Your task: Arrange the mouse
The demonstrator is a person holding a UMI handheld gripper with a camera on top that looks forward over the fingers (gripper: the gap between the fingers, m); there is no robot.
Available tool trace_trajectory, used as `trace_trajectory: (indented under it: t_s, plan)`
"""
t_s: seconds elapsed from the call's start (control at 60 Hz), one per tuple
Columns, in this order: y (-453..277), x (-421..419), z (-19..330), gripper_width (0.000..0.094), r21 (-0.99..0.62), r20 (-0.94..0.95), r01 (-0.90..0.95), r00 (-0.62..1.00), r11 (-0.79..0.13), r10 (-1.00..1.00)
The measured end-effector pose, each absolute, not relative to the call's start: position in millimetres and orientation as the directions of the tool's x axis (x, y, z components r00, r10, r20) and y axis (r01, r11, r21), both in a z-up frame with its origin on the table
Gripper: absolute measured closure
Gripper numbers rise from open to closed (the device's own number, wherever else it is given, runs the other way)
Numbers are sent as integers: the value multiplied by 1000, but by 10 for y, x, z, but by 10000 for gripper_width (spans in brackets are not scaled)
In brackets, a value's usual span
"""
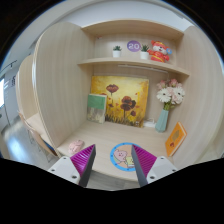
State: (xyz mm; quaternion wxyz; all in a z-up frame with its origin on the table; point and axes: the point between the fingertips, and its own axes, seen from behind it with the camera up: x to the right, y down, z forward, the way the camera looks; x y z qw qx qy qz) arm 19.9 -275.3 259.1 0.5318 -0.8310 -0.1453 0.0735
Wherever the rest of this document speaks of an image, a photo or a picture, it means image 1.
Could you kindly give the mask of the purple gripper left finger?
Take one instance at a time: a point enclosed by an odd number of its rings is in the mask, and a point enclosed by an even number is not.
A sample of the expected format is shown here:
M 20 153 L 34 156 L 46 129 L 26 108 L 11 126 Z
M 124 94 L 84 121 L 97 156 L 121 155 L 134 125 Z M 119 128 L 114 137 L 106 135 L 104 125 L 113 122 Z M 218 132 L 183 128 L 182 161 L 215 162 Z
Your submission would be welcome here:
M 71 157 L 61 157 L 48 171 L 81 187 L 86 187 L 95 156 L 96 147 L 91 145 Z

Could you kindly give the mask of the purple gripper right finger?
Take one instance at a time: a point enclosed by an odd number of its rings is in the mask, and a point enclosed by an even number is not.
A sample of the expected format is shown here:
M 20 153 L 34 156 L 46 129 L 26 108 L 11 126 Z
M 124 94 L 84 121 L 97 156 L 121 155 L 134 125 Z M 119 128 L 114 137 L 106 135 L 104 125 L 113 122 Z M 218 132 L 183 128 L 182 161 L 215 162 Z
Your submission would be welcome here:
M 141 187 L 177 171 L 177 168 L 166 157 L 156 157 L 136 145 L 132 146 L 131 154 Z

